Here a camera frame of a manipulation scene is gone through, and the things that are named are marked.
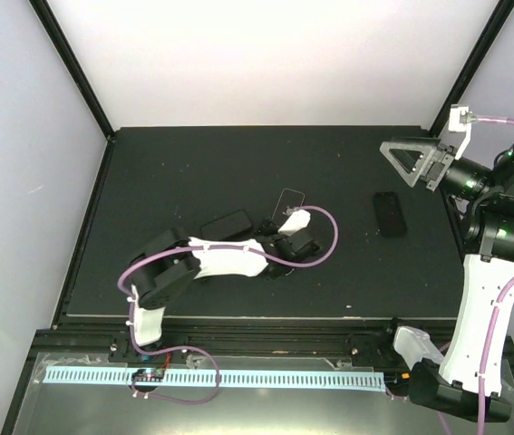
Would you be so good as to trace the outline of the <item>black table mat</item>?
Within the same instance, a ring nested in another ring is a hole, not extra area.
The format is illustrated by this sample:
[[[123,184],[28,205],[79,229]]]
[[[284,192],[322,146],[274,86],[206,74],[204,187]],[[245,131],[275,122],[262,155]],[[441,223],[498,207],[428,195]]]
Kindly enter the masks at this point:
[[[117,287],[137,252],[180,227],[244,209],[273,214],[282,189],[315,206],[320,266],[268,280],[218,276],[192,283],[166,319],[452,319],[462,264],[440,193],[408,187],[381,155],[382,142],[421,137],[412,126],[123,128],[110,144],[91,214],[63,288],[61,323],[123,323]],[[384,237],[373,195],[396,192],[407,225]]]

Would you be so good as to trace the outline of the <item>black smartphone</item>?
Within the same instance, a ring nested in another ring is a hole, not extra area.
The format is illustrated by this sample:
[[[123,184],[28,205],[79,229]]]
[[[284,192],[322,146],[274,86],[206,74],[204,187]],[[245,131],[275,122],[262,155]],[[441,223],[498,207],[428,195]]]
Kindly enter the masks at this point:
[[[384,237],[403,237],[407,225],[396,192],[383,191],[373,195],[373,210],[378,229]]]

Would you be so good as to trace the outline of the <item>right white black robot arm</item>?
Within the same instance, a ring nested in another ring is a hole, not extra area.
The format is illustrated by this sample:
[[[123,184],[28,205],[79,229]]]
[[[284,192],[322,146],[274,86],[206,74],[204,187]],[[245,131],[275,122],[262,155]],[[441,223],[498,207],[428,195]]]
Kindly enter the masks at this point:
[[[438,139],[392,139],[380,152],[408,186],[423,183],[467,203],[463,290],[448,350],[400,326],[378,343],[380,357],[390,365],[405,361],[412,404],[479,425],[508,421],[501,360],[514,305],[514,143],[491,169]]]

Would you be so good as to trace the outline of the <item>left black frame post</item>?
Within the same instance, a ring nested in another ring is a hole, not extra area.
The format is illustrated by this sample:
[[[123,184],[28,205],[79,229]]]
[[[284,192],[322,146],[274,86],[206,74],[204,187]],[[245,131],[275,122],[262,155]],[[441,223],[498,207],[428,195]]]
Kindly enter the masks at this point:
[[[76,88],[80,92],[94,120],[98,124],[104,138],[106,140],[113,139],[115,137],[115,130],[97,98],[96,93],[49,2],[46,0],[30,0],[29,4],[33,8],[35,15],[51,40],[53,47],[62,60],[67,72],[73,79]]]

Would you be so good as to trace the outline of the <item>right black frame post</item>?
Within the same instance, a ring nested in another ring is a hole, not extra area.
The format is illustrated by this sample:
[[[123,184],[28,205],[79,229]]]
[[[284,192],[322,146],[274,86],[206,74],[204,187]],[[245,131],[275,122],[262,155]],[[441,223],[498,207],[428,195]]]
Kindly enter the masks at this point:
[[[460,102],[461,97],[468,89],[513,10],[514,0],[499,0],[496,3],[429,128],[429,135],[431,137],[438,137],[442,133],[442,129],[448,120],[451,106]]]

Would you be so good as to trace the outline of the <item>silver edged smartphone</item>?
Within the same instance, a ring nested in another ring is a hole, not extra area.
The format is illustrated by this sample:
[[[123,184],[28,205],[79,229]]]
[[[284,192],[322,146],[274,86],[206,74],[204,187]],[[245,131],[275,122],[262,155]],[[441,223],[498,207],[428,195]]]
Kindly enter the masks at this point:
[[[277,226],[281,226],[286,222],[290,215],[289,209],[301,207],[304,200],[304,192],[290,188],[283,188],[277,200],[271,220]]]

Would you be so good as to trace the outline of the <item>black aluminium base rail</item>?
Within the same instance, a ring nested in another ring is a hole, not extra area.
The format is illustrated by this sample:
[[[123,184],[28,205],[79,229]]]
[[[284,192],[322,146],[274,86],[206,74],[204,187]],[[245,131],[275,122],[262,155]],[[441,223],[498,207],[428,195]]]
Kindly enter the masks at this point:
[[[358,365],[395,365],[401,358],[393,351],[397,327],[408,325],[427,332],[436,345],[452,336],[453,319],[378,320],[257,320],[170,318],[161,338],[145,345],[158,351],[175,346],[201,348],[214,357],[321,357]],[[103,353],[115,362],[134,363],[140,358],[131,344],[128,326],[122,323],[58,324],[35,333],[37,351]]]

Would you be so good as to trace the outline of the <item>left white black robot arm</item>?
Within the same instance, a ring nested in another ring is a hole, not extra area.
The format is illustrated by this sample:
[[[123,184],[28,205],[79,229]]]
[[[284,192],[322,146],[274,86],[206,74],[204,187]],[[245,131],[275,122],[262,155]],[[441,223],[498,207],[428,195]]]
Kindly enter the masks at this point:
[[[179,228],[162,234],[118,280],[130,304],[131,353],[142,362],[160,354],[164,313],[194,280],[223,275],[275,279],[317,265],[310,259],[319,251],[308,231],[310,220],[310,212],[301,208],[283,225],[266,221],[254,237],[242,241],[203,240]]]

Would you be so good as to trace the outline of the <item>black frame post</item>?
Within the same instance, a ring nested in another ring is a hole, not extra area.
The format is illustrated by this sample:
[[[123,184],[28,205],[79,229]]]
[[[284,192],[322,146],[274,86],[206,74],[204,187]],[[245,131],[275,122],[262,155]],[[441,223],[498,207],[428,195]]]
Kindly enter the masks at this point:
[[[29,4],[33,8],[35,15],[51,40],[53,47],[62,60],[67,72],[73,79],[76,88],[80,92],[94,120],[98,124],[104,138],[106,140],[113,139],[115,137],[115,130],[97,98],[96,93],[49,2],[46,0],[30,0]]]
[[[429,135],[431,137],[438,137],[442,133],[442,129],[448,120],[451,106],[460,102],[461,97],[468,89],[513,10],[514,0],[499,0],[496,3],[429,128]]]

